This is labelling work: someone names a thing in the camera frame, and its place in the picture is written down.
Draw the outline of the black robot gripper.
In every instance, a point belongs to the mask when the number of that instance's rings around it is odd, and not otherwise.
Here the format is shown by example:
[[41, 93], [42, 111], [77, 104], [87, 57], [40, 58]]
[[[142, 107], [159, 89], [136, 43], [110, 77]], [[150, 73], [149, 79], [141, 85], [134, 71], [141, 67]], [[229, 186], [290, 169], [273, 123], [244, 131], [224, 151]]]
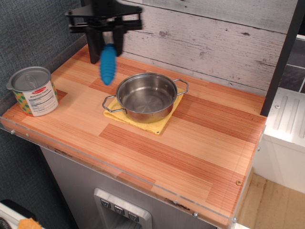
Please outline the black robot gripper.
[[90, 0], [80, 8], [67, 10], [71, 33], [86, 33], [91, 61], [100, 59], [104, 46], [102, 32], [112, 31], [117, 56], [122, 54], [127, 31], [141, 30], [142, 8], [116, 0]]

